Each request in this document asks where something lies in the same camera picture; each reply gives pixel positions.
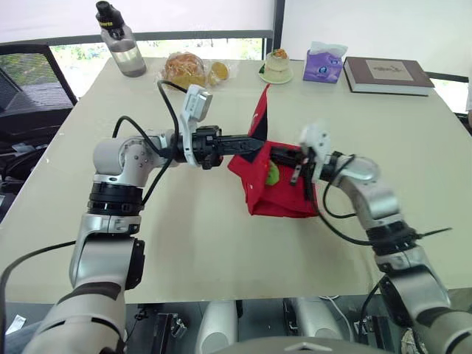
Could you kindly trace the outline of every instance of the brown book cover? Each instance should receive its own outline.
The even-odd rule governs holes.
[[[356,84],[434,87],[415,60],[347,57]]]

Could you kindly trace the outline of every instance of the white wall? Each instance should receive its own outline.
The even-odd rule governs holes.
[[[286,0],[282,47],[303,59],[311,41],[347,55],[417,60],[429,72],[468,76],[472,0]]]
[[[0,43],[100,34],[96,0],[2,0]],[[109,0],[134,32],[272,30],[274,0]]]

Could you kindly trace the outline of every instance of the water bottle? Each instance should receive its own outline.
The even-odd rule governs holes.
[[[136,45],[131,28],[126,26],[121,13],[107,1],[97,2],[97,20],[102,27],[101,36],[110,49],[119,70],[129,77],[141,76],[146,64]]]

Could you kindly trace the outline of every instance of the white plate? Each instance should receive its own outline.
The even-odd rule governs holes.
[[[274,83],[274,84],[281,84],[281,83],[287,83],[288,81],[292,80],[294,78],[294,72],[291,67],[288,67],[287,69],[287,77],[284,77],[282,80],[269,80],[267,79],[264,74],[261,74],[258,72],[259,77],[266,81],[267,83]]]

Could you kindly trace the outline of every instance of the white table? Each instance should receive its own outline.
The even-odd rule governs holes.
[[[134,79],[106,64],[0,225],[0,268],[34,249],[75,239],[94,175],[92,151],[118,117],[127,114],[146,128],[172,127],[154,84],[163,62],[147,59],[147,74]],[[472,286],[472,139],[446,104],[436,94],[353,94],[344,77],[335,85],[304,82],[302,63],[291,65],[295,78],[268,92],[269,138],[296,144],[305,125],[323,121],[333,149],[381,166],[411,226],[421,232],[454,228],[420,243],[448,288]],[[265,86],[259,67],[241,61],[236,78],[213,90],[206,125],[219,125],[225,134],[247,132]],[[184,95],[169,95],[179,111]],[[124,124],[121,134],[135,132]],[[250,216],[228,161],[210,171],[180,165],[164,175],[142,212],[145,272],[127,292],[128,302],[368,292],[381,275],[369,248],[338,239],[318,218]],[[339,191],[330,193],[333,210],[351,210]],[[365,239],[356,220],[334,224]],[[71,290],[71,253],[53,251],[21,265],[7,298],[56,302]]]

